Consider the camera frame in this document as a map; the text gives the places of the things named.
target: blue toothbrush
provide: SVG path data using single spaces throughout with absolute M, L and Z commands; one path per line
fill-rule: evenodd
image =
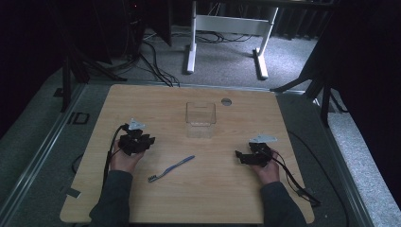
M 189 160 L 191 160 L 191 159 L 193 159 L 193 158 L 195 158 L 195 155 L 189 156 L 189 157 L 183 159 L 182 161 L 180 161 L 178 164 L 176 164 L 176 165 L 174 165 L 174 166 L 168 167 L 168 168 L 165 170 L 165 172 L 163 172 L 163 173 L 162 173 L 161 175 L 159 175 L 159 176 L 153 175 L 153 176 L 149 177 L 149 178 L 148 178 L 148 182 L 149 182 L 149 183 L 152 183 L 152 182 L 156 181 L 157 179 L 162 178 L 162 177 L 165 176 L 169 171 L 171 171 L 173 168 L 175 168 L 175 167 L 177 167 L 177 166 L 180 166 L 180 165 L 182 165 L 182 164 L 188 162 Z

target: forearm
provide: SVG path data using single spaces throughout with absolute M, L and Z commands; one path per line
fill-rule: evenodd
M 90 227 L 128 226 L 131 184 L 130 173 L 118 170 L 109 172 L 99 202 L 90 213 Z
M 280 182 L 268 183 L 261 188 L 265 226 L 306 226 L 297 204 Z

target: wire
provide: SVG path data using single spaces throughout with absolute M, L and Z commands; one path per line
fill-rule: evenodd
M 117 73 L 117 75 L 118 75 L 118 76 L 119 76 L 119 75 L 123 75 L 123 74 L 125 74 L 125 73 L 128 73 L 130 70 L 131 70 L 131 69 L 129 68 L 129 69 L 125 70 L 124 72 Z
M 342 200 L 340 193 L 337 191 L 336 187 L 334 186 L 333 182 L 331 181 L 331 179 L 329 178 L 327 172 L 325 171 L 325 169 L 323 168 L 322 163 L 319 161 L 318 157 L 316 157 L 316 155 L 313 153 L 312 149 L 307 145 L 307 143 L 301 138 L 299 137 L 297 134 L 295 134 L 292 131 L 288 131 L 289 134 L 295 136 L 306 148 L 307 150 L 310 152 L 310 154 L 313 156 L 313 158 L 316 160 L 316 162 L 318 163 L 319 167 L 321 168 L 324 176 L 326 177 L 327 181 L 329 181 L 330 185 L 332 186 L 334 193 L 336 194 L 337 198 L 340 201 L 340 204 L 342 206 L 342 209 L 344 211 L 344 215 L 345 215 L 345 223 L 346 226 L 349 226 L 349 217 L 348 217 L 348 213 L 347 213 L 347 209 L 345 207 L 344 201 Z
M 120 150 L 121 150 L 121 148 L 118 149 L 118 150 L 116 150 L 116 151 L 112 154 L 112 158 L 113 158 L 113 156 L 114 156 L 118 151 L 120 151 Z
M 74 174 L 77 174 L 77 170 L 76 170 L 76 168 L 75 168 L 75 165 L 76 165 L 77 161 L 78 161 L 80 158 L 82 158 L 82 156 L 83 156 L 83 153 L 81 153 L 81 154 L 74 160 L 73 164 L 71 165 L 71 169 L 73 170 Z
M 344 110 L 344 109 L 341 107 L 341 105 L 339 104 L 339 102 L 338 102 L 337 99 L 333 96 L 332 93 L 330 93 L 330 97 L 333 99 L 334 104 L 336 104 L 337 109 L 339 109 L 340 112 L 342 112 L 342 113 L 350 113 L 349 111 Z
M 121 75 L 121 74 L 125 74 L 128 71 L 130 71 L 132 69 L 132 67 L 134 66 L 134 63 L 136 62 L 136 58 L 134 58 L 133 56 L 129 55 L 127 57 L 127 61 L 123 62 L 121 64 L 118 64 L 116 66 L 111 66 L 111 67 L 105 67 L 106 69 L 115 72 L 118 70 L 122 70 L 122 69 L 127 69 L 126 71 L 122 72 L 122 73 L 118 73 L 117 75 Z M 97 72 L 97 70 L 90 64 L 85 64 L 86 67 L 90 70 L 94 70 L 94 72 L 92 72 L 93 75 L 100 75 L 100 73 Z
M 244 13 L 244 6 L 242 6 L 242 4 L 241 4 L 240 6 L 238 6 L 238 11 L 239 11 L 239 16 L 240 16 L 240 18 L 243 18 L 243 17 L 244 17 L 244 15 L 243 15 L 243 13 Z
M 221 33 L 215 32 L 215 31 L 200 31 L 198 32 L 198 34 L 200 35 L 214 35 L 217 38 L 215 40 L 211 40 L 211 39 L 207 39 L 204 38 L 202 36 L 197 35 L 196 38 L 199 42 L 201 43 L 207 43 L 207 44 L 222 44 L 222 43 L 233 43 L 233 42 L 246 42 L 248 41 L 251 37 L 249 36 L 247 39 L 245 40 L 241 40 L 243 37 L 245 37 L 245 35 L 241 35 L 240 37 L 236 38 L 236 39 L 227 39 L 225 38 Z
M 131 29 L 130 29 L 130 26 L 129 26 L 130 20 L 128 18 L 128 13 L 126 12 L 127 8 L 125 6 L 125 1 L 122 0 L 121 3 L 123 5 L 123 9 L 125 10 L 124 11 L 124 17 L 125 17 L 126 24 L 127 24 L 127 39 L 126 39 L 127 41 L 126 41 L 126 44 L 125 44 L 124 52 L 121 54 L 121 56 L 124 56 L 127 53 L 127 50 L 128 50 Z
M 287 173 L 287 176 L 289 176 L 289 178 L 291 179 L 291 181 L 295 184 L 295 186 L 302 191 L 306 196 L 308 196 L 316 205 L 320 205 L 322 204 L 318 199 L 316 199 L 315 197 L 313 197 L 312 195 L 310 195 L 306 190 L 304 190 L 299 184 L 298 182 L 295 180 L 295 178 L 292 176 L 291 172 L 289 171 L 289 169 L 286 167 L 286 165 L 284 165 L 282 162 L 278 161 L 277 159 L 273 158 L 271 155 L 269 155 L 268 153 L 266 153 L 263 150 L 260 150 L 262 153 L 264 153 L 266 156 L 270 157 L 274 162 L 276 162 L 277 164 L 279 164 Z
M 143 38 L 142 41 L 148 40 L 148 39 L 152 38 L 153 36 L 157 36 L 157 33 L 153 33 L 151 35 L 148 35 L 147 37 Z
M 277 152 L 277 151 L 275 151 L 275 150 L 273 150 L 273 149 L 272 149 L 271 151 L 273 151 L 274 153 L 276 153 L 276 154 L 280 157 L 280 159 L 281 159 L 281 161 L 283 162 L 284 166 L 287 166 L 287 165 L 286 165 L 286 161 L 284 161 L 283 156 L 281 156 L 281 154 L 280 154 L 279 152 Z M 304 197 L 304 196 L 301 195 L 300 193 L 298 193 L 297 190 L 295 190 L 295 188 L 294 188 L 294 187 L 292 186 L 292 184 L 289 182 L 289 178 L 288 178 L 288 173 L 287 173 L 287 172 L 286 172 L 286 178 L 287 178 L 287 182 L 288 182 L 289 187 L 290 187 L 295 193 L 297 193 L 300 197 L 302 197 L 302 198 L 303 198 L 304 200 L 306 200 L 306 201 L 309 201 L 310 203 L 315 203 L 315 204 L 312 204 L 312 206 L 320 205 L 319 203 L 316 203 L 315 201 L 312 201 L 312 200 L 310 200 L 310 199 Z
M 106 158 L 106 163 L 104 165 L 104 171 L 103 171 L 103 184 L 102 184 L 102 189 L 104 187 L 104 184 L 106 183 L 106 179 L 107 179 L 107 175 L 109 174 L 109 164 L 110 161 L 112 160 L 112 152 L 113 152 L 113 147 L 114 147 L 114 143 L 115 143 L 115 138 L 117 137 L 117 134 L 124 128 L 127 127 L 127 124 L 121 125 L 120 127 L 118 127 L 118 129 L 115 131 L 113 139 L 112 139 L 112 143 L 110 144 L 110 148 L 109 151 L 107 152 L 107 158 Z
M 153 63 L 150 63 L 147 58 L 145 58 L 145 56 L 142 54 L 140 54 L 140 58 L 145 62 L 153 75 L 155 75 L 159 80 L 161 80 L 169 87 L 174 87 L 173 82 L 177 83 L 177 85 L 180 87 L 181 84 L 176 77 L 168 74 L 165 70 L 160 69 L 157 65 L 156 49 L 154 48 L 154 46 L 145 41 L 143 41 L 143 43 L 151 47 L 153 53 Z
M 210 11 L 209 11 L 209 13 L 207 13 L 207 15 L 212 14 L 212 11 L 215 9 L 215 7 L 218 7 L 218 9 L 219 9 L 219 8 L 220 8 L 220 3 L 216 3 L 216 4 L 212 7 L 212 9 L 210 9 Z

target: clear plastic container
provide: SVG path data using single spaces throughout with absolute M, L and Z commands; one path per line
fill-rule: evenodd
M 216 125 L 216 105 L 211 102 L 186 103 L 186 136 L 211 138 Z

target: black cable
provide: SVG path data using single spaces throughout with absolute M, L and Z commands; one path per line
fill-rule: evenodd
M 151 63 L 147 60 L 147 58 L 145 58 L 145 56 L 143 54 L 140 53 L 139 56 L 145 62 L 145 64 L 148 66 L 148 68 L 153 72 L 153 75 L 155 75 L 159 80 L 161 80 L 163 83 L 165 83 L 168 87 L 172 87 L 172 85 L 170 84 L 170 81 L 168 81 L 168 79 L 165 80 L 164 77 L 161 77 L 159 74 L 157 74 L 157 72 L 155 71 L 155 69 L 153 68 Z
M 329 181 L 330 185 L 332 186 L 332 188 L 333 188 L 333 190 L 334 190 L 334 193 L 336 194 L 337 198 L 338 198 L 339 201 L 340 201 L 341 207 L 342 207 L 342 209 L 343 209 L 343 211 L 344 211 L 344 215 L 345 215 L 345 223 L 346 223 L 346 226 L 348 227 L 348 226 L 349 226 L 349 217 L 348 217 L 348 213 L 347 213 L 347 209 L 346 209 L 346 207 L 345 207 L 344 201 L 342 200 L 342 198 L 341 198 L 341 196 L 340 196 L 340 193 L 337 191 L 337 189 L 336 189 L 336 187 L 334 186 L 333 182 L 332 182 L 331 179 L 328 177 L 328 174 L 327 174 L 327 172 L 325 171 L 325 169 L 323 168 L 322 163 L 319 161 L 318 157 L 316 157 L 316 155 L 313 153 L 312 149 L 306 144 L 306 142 L 305 142 L 303 139 L 301 139 L 301 137 L 299 137 L 297 134 L 295 134 L 295 133 L 292 132 L 292 131 L 288 131 L 288 133 L 291 134 L 291 135 L 293 135 L 293 136 L 295 136 L 295 137 L 307 148 L 307 150 L 310 152 L 310 154 L 313 156 L 313 158 L 314 158 L 314 159 L 316 160 L 316 162 L 318 163 L 318 165 L 319 165 L 319 167 L 321 168 L 321 170 L 322 170 L 324 176 L 326 177 L 327 181 Z
M 141 59 L 145 62 L 145 64 L 148 66 L 148 68 L 153 72 L 153 74 L 159 78 L 162 82 L 164 82 L 167 86 L 173 87 L 173 81 L 178 84 L 180 87 L 180 82 L 178 79 L 170 74 L 168 74 L 166 71 L 162 70 L 159 68 L 157 65 L 157 57 L 156 57 L 156 49 L 152 44 L 149 44 L 148 42 L 143 41 L 144 44 L 148 45 L 151 47 L 152 53 L 153 53 L 153 64 L 151 64 L 144 55 L 140 54 Z
M 117 75 L 118 75 L 118 76 L 119 76 L 119 75 L 123 75 L 123 74 L 125 74 L 125 73 L 128 73 L 130 70 L 131 70 L 131 69 L 129 68 L 129 69 L 127 69 L 127 70 L 124 71 L 124 72 L 117 73 Z
M 121 148 L 118 149 L 118 150 L 116 150 L 116 151 L 112 154 L 112 158 L 113 158 L 113 156 L 114 156 L 118 151 L 120 151 L 120 150 L 121 150 Z
M 127 58 L 126 62 L 123 62 L 121 64 L 115 65 L 115 66 L 111 66 L 111 67 L 105 67 L 107 70 L 112 71 L 112 72 L 116 72 L 118 70 L 122 70 L 122 69 L 127 69 L 127 71 L 123 72 L 123 73 L 118 73 L 117 75 L 121 75 L 124 73 L 127 73 L 128 71 L 130 71 L 132 69 L 132 67 L 134 66 L 134 63 L 136 62 L 137 59 L 133 58 L 132 56 L 129 56 Z M 89 70 L 93 70 L 94 72 L 91 72 L 91 74 L 97 76 L 100 75 L 100 73 L 97 72 L 97 70 L 90 64 L 85 64 L 85 66 L 89 69 Z
M 80 158 L 82 158 L 82 156 L 83 156 L 83 153 L 81 153 L 81 154 L 74 160 L 73 164 L 71 165 L 71 169 L 73 170 L 74 174 L 77 174 L 77 170 L 75 169 L 75 164 L 76 164 L 76 162 L 77 162 Z
M 287 165 L 286 165 L 286 161 L 284 161 L 283 156 L 281 156 L 281 154 L 280 154 L 279 152 L 275 151 L 275 150 L 272 150 L 272 151 L 273 151 L 274 153 L 276 153 L 276 154 L 280 157 L 280 159 L 281 159 L 281 161 L 283 162 L 284 166 L 287 166 Z M 309 201 L 310 203 L 314 203 L 314 204 L 312 204 L 312 207 L 315 207 L 315 206 L 320 205 L 319 203 L 316 203 L 315 201 L 312 201 L 312 200 L 306 198 L 305 196 L 299 194 L 299 193 L 297 192 L 297 190 L 295 190 L 295 188 L 294 188 L 294 187 L 292 186 L 292 184 L 289 182 L 289 178 L 288 178 L 288 173 L 287 173 L 287 172 L 286 172 L 286 179 L 287 179 L 287 182 L 288 182 L 289 187 L 290 187 L 295 193 L 297 193 L 297 194 L 298 194 L 300 197 L 302 197 L 304 200 Z
M 88 227 L 88 226 L 89 226 L 88 224 L 85 224 L 85 225 L 81 225 L 80 227 Z
M 203 35 L 214 35 L 214 36 L 217 37 L 216 40 L 210 40 L 210 39 L 204 38 L 204 37 L 199 36 L 199 35 L 196 36 L 196 38 L 197 38 L 200 42 L 202 42 L 202 43 L 208 43 L 208 44 L 221 44 L 221 43 L 232 43 L 232 42 L 246 42 L 246 41 L 248 41 L 248 40 L 252 37 L 252 35 L 251 35 L 250 37 L 248 37 L 248 38 L 245 39 L 245 40 L 240 40 L 241 38 L 245 37 L 245 35 L 241 35 L 240 37 L 231 40 L 231 39 L 225 38 L 221 33 L 217 33 L 217 32 L 215 32 L 215 31 L 200 31 L 200 32 L 198 32 L 198 34 L 203 34 Z
M 215 9 L 215 7 L 218 7 L 218 9 L 220 8 L 220 3 L 215 3 L 215 5 L 212 7 L 212 9 L 210 9 L 209 13 L 207 13 L 207 15 L 209 16 L 210 14 L 212 14 L 213 10 Z
M 260 150 L 262 153 L 264 153 L 266 156 L 270 157 L 274 162 L 276 162 L 277 164 L 279 164 L 286 172 L 287 176 L 289 176 L 289 178 L 291 179 L 291 181 L 295 184 L 295 186 L 302 191 L 306 196 L 308 196 L 311 200 L 313 200 L 316 205 L 320 205 L 322 204 L 318 199 L 316 199 L 314 196 L 310 195 L 306 190 L 304 190 L 299 184 L 298 182 L 295 180 L 295 178 L 292 176 L 291 172 L 289 171 L 289 169 L 286 167 L 286 165 L 284 165 L 282 162 L 278 161 L 277 159 L 273 158 L 272 155 L 269 155 L 268 153 L 266 153 L 263 150 Z
M 336 107 L 337 107 L 337 109 L 339 109 L 340 112 L 342 112 L 342 113 L 350 113 L 349 111 L 344 110 L 344 109 L 341 107 L 341 105 L 339 104 L 339 102 L 338 102 L 337 99 L 333 96 L 332 93 L 330 93 L 330 97 L 333 99 L 334 104 L 336 104 Z
M 107 176 L 109 174 L 109 164 L 110 161 L 112 160 L 112 152 L 113 152 L 113 147 L 114 147 L 114 143 L 115 143 L 115 138 L 117 137 L 117 134 L 120 132 L 120 130 L 122 130 L 124 127 L 128 127 L 127 124 L 125 125 L 121 125 L 120 127 L 118 127 L 118 129 L 115 131 L 115 134 L 113 136 L 113 140 L 112 143 L 110 144 L 110 148 L 109 151 L 107 151 L 107 158 L 106 158 L 106 163 L 104 165 L 104 171 L 103 171 L 103 184 L 101 186 L 101 188 L 103 189 L 104 184 L 106 183 L 107 180 Z

